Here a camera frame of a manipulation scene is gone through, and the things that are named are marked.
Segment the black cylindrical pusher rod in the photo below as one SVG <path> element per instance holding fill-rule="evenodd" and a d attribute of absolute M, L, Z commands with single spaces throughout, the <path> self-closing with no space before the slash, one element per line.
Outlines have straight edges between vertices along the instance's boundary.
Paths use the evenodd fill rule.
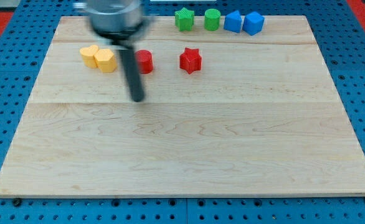
<path fill-rule="evenodd" d="M 134 102 L 141 102 L 145 98 L 145 91 L 141 81 L 138 62 L 135 57 L 134 45 L 126 40 L 120 41 L 119 54 L 123 64 L 130 97 Z"/>

